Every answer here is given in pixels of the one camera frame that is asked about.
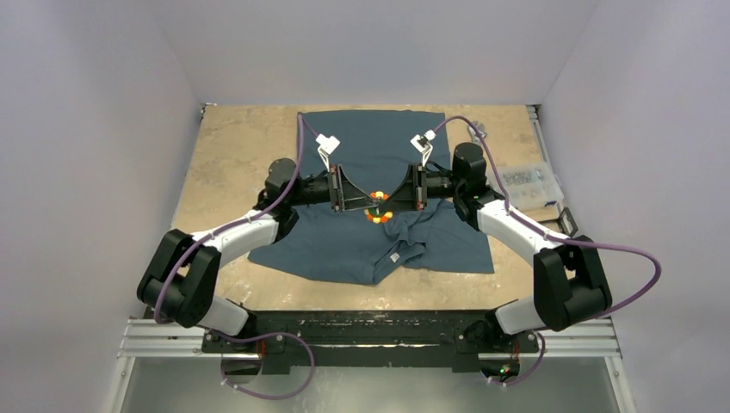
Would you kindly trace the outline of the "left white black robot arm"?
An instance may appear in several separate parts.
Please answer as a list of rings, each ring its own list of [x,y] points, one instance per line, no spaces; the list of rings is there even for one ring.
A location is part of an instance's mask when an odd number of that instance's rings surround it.
[[[220,269],[287,236],[299,219],[296,206],[329,203],[342,212],[367,209],[377,202],[375,193],[357,188],[338,165],[303,178],[294,160],[277,159],[246,215],[208,231],[166,232],[142,275],[137,298],[163,322],[217,330],[234,351],[247,351],[257,339],[254,317],[215,294]]]

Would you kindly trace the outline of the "blue grey t-shirt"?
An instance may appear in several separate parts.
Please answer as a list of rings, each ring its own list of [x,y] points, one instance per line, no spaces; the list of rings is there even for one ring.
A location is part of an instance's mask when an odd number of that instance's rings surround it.
[[[303,115],[302,176],[317,175],[324,164],[316,133],[336,137],[331,162],[369,193],[391,193],[410,163],[421,159],[411,139],[437,126],[443,113],[393,110],[340,110]],[[376,285],[400,267],[450,273],[491,274],[492,254],[485,234],[457,216],[448,200],[429,199],[422,212],[395,213],[384,224],[364,212],[336,213],[327,203],[299,206],[299,219],[281,241],[253,250],[250,262],[308,280]]]

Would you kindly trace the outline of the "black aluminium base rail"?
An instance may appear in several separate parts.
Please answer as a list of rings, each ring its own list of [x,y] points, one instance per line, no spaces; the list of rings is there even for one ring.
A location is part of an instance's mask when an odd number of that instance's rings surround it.
[[[120,357],[199,357],[240,361],[251,372],[293,367],[426,367],[514,379],[536,359],[609,358],[621,354],[608,319],[566,330],[493,336],[484,311],[260,311],[238,343],[200,327],[128,322]]]

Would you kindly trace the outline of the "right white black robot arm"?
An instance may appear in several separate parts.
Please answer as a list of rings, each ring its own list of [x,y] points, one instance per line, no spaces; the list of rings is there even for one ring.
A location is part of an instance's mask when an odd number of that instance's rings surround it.
[[[409,166],[395,192],[375,196],[377,211],[423,211],[429,199],[450,198],[461,221],[499,240],[533,269],[533,293],[486,313],[483,337],[503,350],[528,330],[565,328],[598,316],[612,305],[603,264],[589,238],[551,232],[506,203],[486,176],[476,144],[457,145],[450,168]]]

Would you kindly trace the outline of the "orange yellow flower brooch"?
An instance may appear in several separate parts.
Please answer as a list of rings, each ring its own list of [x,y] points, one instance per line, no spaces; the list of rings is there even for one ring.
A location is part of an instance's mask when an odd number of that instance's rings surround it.
[[[372,207],[367,208],[364,213],[368,221],[374,224],[386,223],[393,217],[393,212],[387,211],[382,205],[388,199],[388,194],[382,191],[376,191],[371,194],[371,198],[375,204]]]

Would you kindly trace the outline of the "red handled adjustable wrench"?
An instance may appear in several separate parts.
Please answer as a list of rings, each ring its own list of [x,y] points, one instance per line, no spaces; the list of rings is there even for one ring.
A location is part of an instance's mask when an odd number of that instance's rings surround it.
[[[472,126],[469,126],[468,131],[470,133],[473,142],[479,142],[481,139],[485,139],[487,136],[486,125],[481,122],[474,122]]]

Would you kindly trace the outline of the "small black display case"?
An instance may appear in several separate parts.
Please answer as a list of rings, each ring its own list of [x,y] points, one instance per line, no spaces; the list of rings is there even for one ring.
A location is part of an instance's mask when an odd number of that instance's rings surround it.
[[[578,233],[578,225],[569,207],[563,207],[557,218],[557,225],[560,232],[568,237],[574,237]]]

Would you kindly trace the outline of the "clear plastic screw box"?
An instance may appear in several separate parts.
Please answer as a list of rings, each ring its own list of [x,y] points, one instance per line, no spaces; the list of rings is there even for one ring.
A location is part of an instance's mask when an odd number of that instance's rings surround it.
[[[533,210],[561,203],[564,194],[548,163],[524,163],[499,167],[510,204],[519,210]]]

